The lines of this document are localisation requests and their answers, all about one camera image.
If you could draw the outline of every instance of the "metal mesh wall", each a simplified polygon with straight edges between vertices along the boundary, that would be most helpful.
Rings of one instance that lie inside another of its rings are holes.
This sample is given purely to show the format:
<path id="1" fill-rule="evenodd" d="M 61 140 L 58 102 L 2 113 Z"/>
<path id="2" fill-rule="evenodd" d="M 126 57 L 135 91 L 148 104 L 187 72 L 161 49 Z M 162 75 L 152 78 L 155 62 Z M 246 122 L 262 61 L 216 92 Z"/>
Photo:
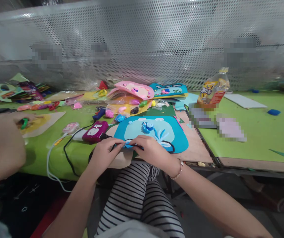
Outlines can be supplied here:
<path id="1" fill-rule="evenodd" d="M 61 89 L 101 80 L 231 89 L 284 76 L 284 0 L 99 0 L 0 13 L 0 82 L 17 72 Z"/>

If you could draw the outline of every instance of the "green table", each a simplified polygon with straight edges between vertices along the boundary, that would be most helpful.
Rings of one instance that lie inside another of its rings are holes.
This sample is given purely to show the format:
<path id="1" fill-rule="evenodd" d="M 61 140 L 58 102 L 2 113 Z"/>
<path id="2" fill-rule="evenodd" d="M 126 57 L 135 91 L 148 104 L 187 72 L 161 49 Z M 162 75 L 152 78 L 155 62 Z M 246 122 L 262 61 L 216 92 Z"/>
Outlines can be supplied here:
<path id="1" fill-rule="evenodd" d="M 16 109 L 21 104 L 18 103 L 0 103 L 0 108 Z M 87 105 L 82 109 L 73 110 L 70 106 L 57 108 L 58 112 L 66 112 L 54 125 L 52 125 L 43 134 L 26 138 L 26 164 L 21 168 L 21 172 L 47 176 L 46 156 L 49 148 L 55 140 L 63 135 L 63 128 L 70 122 L 78 122 L 81 127 L 89 126 L 93 123 L 92 116 L 95 114 L 95 105 Z M 25 111 L 27 113 L 47 114 L 52 113 L 48 109 L 39 111 Z M 102 117 L 104 121 L 111 123 L 113 119 Z M 50 156 L 50 171 L 59 178 L 77 180 L 78 177 L 72 173 L 71 167 L 65 157 L 63 146 L 70 137 L 65 138 L 52 150 Z M 81 174 L 88 165 L 88 157 L 94 149 L 95 144 L 89 145 L 81 141 L 72 142 L 66 148 L 68 156 L 72 161 L 76 173 Z"/>
<path id="2" fill-rule="evenodd" d="M 221 162 L 225 161 L 227 165 L 231 165 L 229 161 L 235 161 L 231 159 L 241 159 L 239 164 L 235 163 L 235 166 L 244 167 L 243 165 L 246 164 L 246 167 L 266 170 L 275 170 L 277 167 L 278 171 L 284 171 L 280 169 L 284 166 L 284 156 L 269 150 L 284 152 L 284 94 L 280 92 L 234 93 L 251 98 L 268 108 L 247 110 L 223 98 L 219 108 L 211 114 L 225 113 L 229 117 L 236 118 L 247 136 L 247 142 L 225 141 L 224 138 L 218 137 L 216 129 L 200 129 L 213 154 L 220 158 Z M 272 116 L 267 113 L 269 109 L 276 109 L 281 113 L 278 116 Z"/>

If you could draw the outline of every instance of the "purple device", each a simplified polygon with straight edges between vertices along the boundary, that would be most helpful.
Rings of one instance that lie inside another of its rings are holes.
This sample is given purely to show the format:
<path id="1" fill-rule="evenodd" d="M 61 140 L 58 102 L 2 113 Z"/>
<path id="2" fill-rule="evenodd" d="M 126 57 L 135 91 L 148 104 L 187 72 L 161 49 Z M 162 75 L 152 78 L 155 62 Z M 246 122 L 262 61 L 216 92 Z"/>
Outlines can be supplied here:
<path id="1" fill-rule="evenodd" d="M 109 125 L 106 121 L 97 121 L 95 124 L 86 131 L 82 136 L 83 141 L 88 141 L 89 143 L 97 143 L 100 142 L 100 136 L 102 133 L 105 133 L 108 129 Z"/>

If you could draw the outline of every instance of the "white paper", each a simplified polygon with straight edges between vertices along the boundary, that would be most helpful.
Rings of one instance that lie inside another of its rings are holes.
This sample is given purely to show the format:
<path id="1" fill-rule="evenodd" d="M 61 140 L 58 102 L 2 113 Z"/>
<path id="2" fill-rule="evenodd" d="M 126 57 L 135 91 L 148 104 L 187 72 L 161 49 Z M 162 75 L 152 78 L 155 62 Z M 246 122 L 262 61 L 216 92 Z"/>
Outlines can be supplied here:
<path id="1" fill-rule="evenodd" d="M 238 104 L 243 108 L 265 108 L 266 105 L 263 105 L 257 101 L 254 101 L 250 98 L 242 96 L 240 94 L 225 94 L 225 98 L 233 101 L 234 103 Z"/>

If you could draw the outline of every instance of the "blue felt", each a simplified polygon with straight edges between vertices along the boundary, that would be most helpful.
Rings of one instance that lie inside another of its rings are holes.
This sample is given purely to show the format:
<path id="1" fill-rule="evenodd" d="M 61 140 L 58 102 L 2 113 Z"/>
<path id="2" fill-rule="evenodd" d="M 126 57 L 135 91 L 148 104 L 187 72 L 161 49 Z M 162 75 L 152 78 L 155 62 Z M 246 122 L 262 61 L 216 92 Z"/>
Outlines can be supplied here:
<path id="1" fill-rule="evenodd" d="M 150 134 L 145 134 L 142 132 L 142 122 L 150 122 L 154 125 L 155 130 L 151 130 Z M 163 141 L 167 141 L 169 143 L 164 142 L 163 147 L 168 151 L 172 152 L 172 147 L 170 147 L 170 143 L 174 146 L 174 153 L 181 153 L 188 148 L 187 138 L 176 121 L 174 117 L 170 116 L 145 116 L 138 117 L 133 116 L 125 119 L 124 121 L 119 123 L 119 126 L 115 132 L 114 137 L 122 140 L 134 139 L 138 135 L 151 136 L 154 138 L 164 137 Z"/>
<path id="2" fill-rule="evenodd" d="M 151 84 L 150 87 L 154 90 L 155 98 L 187 93 L 187 87 L 184 84 L 173 84 L 167 86 L 162 86 L 161 84 Z"/>

